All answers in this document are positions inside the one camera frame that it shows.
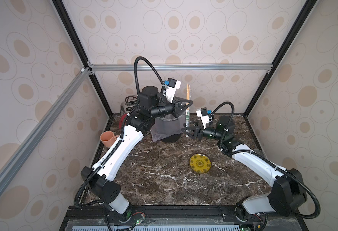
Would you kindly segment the green clear chopstick wrapper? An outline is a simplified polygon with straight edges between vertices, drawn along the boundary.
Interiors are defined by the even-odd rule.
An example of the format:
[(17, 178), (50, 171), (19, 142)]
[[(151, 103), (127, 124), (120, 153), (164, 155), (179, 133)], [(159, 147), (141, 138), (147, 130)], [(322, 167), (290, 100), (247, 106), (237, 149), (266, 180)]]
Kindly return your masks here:
[(190, 123), (190, 108), (185, 112), (185, 127), (189, 127)]

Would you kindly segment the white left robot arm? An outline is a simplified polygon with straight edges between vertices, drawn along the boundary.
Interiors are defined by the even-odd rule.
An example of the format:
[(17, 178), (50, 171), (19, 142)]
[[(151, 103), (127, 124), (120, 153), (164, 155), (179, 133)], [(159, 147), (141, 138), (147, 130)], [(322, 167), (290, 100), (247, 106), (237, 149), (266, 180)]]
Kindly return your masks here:
[(144, 87), (138, 93), (137, 101), (124, 118), (115, 142), (97, 163), (82, 170), (84, 182), (75, 195), (75, 207), (104, 204), (127, 220), (131, 205), (120, 192), (121, 186), (114, 182), (118, 170), (132, 149), (154, 126), (157, 117), (179, 117), (193, 104), (192, 100), (180, 97), (170, 101), (168, 96), (169, 93), (160, 93), (154, 86)]

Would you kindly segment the wooden disposable chopsticks pair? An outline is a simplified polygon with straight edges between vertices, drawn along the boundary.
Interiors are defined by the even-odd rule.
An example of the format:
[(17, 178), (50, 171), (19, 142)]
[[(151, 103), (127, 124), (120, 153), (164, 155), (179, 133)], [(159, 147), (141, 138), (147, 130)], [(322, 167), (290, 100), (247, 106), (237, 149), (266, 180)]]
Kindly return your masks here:
[(187, 101), (190, 100), (190, 93), (191, 93), (190, 85), (187, 84), (187, 88), (186, 88), (186, 99), (187, 99)]

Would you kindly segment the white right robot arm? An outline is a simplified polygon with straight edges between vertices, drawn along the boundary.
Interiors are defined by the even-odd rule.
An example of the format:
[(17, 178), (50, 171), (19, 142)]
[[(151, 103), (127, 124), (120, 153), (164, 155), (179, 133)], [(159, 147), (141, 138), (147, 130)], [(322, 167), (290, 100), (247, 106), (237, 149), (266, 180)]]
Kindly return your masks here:
[(245, 197), (236, 204), (235, 212), (239, 220), (246, 220), (252, 214), (276, 212), (288, 217), (307, 201), (304, 188), (298, 184), (301, 174), (287, 170), (245, 145), (234, 135), (235, 123), (230, 116), (223, 115), (215, 127), (197, 125), (182, 128), (182, 132), (192, 139), (213, 139), (226, 156), (244, 164), (258, 174), (270, 186), (271, 192), (259, 196)]

